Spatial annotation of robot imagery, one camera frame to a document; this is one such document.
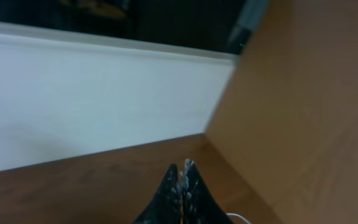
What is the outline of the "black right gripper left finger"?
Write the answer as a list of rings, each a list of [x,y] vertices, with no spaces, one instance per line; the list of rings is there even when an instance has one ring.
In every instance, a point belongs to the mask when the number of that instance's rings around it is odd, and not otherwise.
[[[170,164],[157,190],[133,224],[180,224],[181,194],[178,167]]]

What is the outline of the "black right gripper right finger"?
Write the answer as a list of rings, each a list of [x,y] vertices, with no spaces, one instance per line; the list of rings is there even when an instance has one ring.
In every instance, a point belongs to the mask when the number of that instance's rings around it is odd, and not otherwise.
[[[191,159],[185,160],[182,202],[184,224],[233,224],[216,203]]]

